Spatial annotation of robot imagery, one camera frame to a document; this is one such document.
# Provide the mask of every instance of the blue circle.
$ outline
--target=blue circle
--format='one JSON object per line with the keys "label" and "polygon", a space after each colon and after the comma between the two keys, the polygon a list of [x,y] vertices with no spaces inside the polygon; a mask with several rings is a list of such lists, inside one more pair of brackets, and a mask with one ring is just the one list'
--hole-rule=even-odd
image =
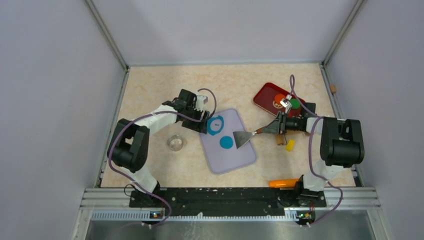
{"label": "blue circle", "polygon": [[219,140],[219,145],[221,145],[223,149],[230,149],[233,147],[233,144],[233,139],[230,136],[223,136],[221,140]]}

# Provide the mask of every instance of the orange tube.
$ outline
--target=orange tube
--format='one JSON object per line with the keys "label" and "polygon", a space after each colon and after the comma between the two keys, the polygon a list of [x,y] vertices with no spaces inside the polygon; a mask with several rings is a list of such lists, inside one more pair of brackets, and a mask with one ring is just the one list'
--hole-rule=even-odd
{"label": "orange tube", "polygon": [[297,178],[274,180],[269,181],[268,184],[270,188],[294,188],[298,180]]}

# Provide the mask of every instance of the gray wall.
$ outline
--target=gray wall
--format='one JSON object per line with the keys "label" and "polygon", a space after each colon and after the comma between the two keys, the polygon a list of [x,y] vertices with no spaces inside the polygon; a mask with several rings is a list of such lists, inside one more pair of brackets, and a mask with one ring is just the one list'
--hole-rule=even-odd
{"label": "gray wall", "polygon": [[321,61],[355,0],[94,0],[129,65]]}
{"label": "gray wall", "polygon": [[123,71],[82,0],[2,0],[0,29],[0,238],[69,239]]}
{"label": "gray wall", "polygon": [[329,65],[348,118],[360,119],[363,178],[397,239],[422,239],[424,1],[368,1]]}

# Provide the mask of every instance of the metal spatula blade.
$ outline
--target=metal spatula blade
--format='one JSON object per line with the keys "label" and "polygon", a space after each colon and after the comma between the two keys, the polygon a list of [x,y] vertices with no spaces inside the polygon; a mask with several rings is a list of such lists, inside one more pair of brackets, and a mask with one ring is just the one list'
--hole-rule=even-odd
{"label": "metal spatula blade", "polygon": [[237,149],[243,147],[255,134],[255,131],[233,131],[232,135],[234,136],[235,147]]}

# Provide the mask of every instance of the table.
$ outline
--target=table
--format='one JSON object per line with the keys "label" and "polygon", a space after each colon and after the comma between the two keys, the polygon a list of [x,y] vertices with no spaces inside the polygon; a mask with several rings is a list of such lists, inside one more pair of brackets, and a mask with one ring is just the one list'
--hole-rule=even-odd
{"label": "table", "polygon": [[[217,111],[235,108],[248,131],[270,123],[275,117],[253,104],[253,97],[267,82],[289,90],[289,76],[295,75],[295,91],[307,102],[316,103],[321,116],[334,116],[317,63],[302,64],[240,64],[182,65],[131,67],[119,117],[134,119],[155,110],[167,100],[177,97],[181,89],[195,92],[211,89],[217,98]],[[212,111],[213,98],[207,91],[206,110]],[[184,147],[171,151],[167,139],[172,135],[184,138]],[[205,159],[199,133],[181,127],[181,123],[166,126],[150,136],[146,165],[162,187],[267,187],[268,181],[299,178],[307,173],[308,136],[287,136],[295,140],[291,152],[277,146],[274,135],[252,138],[257,154],[254,164],[221,175],[213,174]],[[312,160],[320,160],[321,136],[315,135]],[[335,186],[354,187],[350,169],[340,172],[332,181]],[[129,180],[106,166],[102,187],[123,187]]]}

